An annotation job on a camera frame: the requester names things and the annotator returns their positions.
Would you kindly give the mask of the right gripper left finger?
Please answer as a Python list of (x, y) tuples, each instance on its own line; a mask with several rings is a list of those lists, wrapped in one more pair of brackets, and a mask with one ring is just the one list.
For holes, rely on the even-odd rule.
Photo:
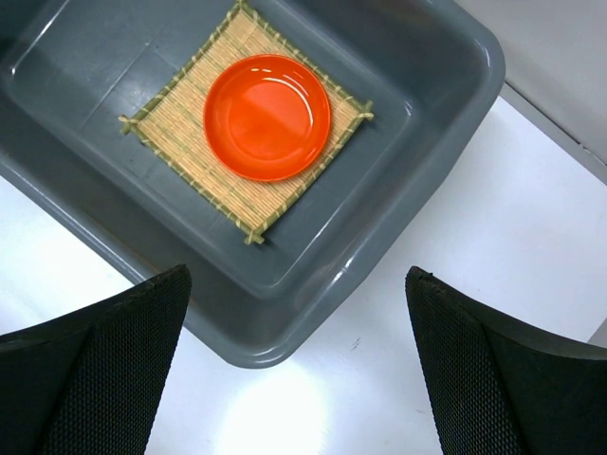
[(3, 335), (2, 453), (144, 453), (191, 292), (181, 264)]

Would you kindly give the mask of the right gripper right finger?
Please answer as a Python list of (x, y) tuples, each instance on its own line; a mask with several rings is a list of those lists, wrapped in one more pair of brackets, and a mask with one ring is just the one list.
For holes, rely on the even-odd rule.
[(605, 349), (497, 311), (417, 266), (405, 290), (443, 453), (605, 453)]

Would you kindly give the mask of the square bamboo mat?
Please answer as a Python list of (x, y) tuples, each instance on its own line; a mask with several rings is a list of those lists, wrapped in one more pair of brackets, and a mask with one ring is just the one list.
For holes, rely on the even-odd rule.
[[(212, 153), (203, 128), (204, 102), (217, 76), (237, 61), (276, 54), (304, 64), (328, 92), (332, 127), (320, 157), (305, 171), (283, 181), (240, 177)], [(360, 101), (291, 44), (256, 9), (239, 1), (208, 40), (133, 116), (122, 117), (122, 131), (134, 134), (200, 195), (244, 232), (247, 244), (260, 244), (265, 232), (330, 166), (362, 122), (373, 118), (373, 104)]]

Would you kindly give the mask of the orange plastic plate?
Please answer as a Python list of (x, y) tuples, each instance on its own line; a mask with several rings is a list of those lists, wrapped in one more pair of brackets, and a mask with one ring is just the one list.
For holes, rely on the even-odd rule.
[(328, 92), (311, 69), (276, 54), (246, 57), (213, 81), (203, 108), (207, 143), (232, 173), (252, 181), (297, 176), (331, 133)]

